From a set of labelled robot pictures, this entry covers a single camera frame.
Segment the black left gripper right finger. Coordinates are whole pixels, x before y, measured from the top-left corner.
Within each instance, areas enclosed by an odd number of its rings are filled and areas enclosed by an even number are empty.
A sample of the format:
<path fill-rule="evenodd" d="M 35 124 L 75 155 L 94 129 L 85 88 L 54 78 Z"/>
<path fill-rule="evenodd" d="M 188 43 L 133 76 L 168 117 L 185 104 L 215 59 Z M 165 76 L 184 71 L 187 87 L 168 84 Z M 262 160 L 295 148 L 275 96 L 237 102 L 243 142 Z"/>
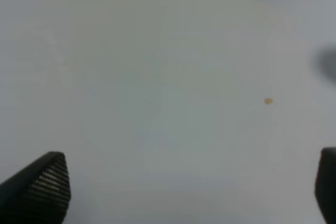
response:
<path fill-rule="evenodd" d="M 321 150 L 314 194 L 326 223 L 335 223 L 335 147 Z"/>

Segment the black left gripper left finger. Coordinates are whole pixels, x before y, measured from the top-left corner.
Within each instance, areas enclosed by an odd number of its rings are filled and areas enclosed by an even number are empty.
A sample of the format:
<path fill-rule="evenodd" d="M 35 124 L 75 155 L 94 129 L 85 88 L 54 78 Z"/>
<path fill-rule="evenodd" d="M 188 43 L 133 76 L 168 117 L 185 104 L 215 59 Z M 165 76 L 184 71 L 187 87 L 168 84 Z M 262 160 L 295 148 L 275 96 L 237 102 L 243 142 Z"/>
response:
<path fill-rule="evenodd" d="M 70 200 L 66 157 L 48 152 L 1 183 L 1 223 L 63 223 Z"/>

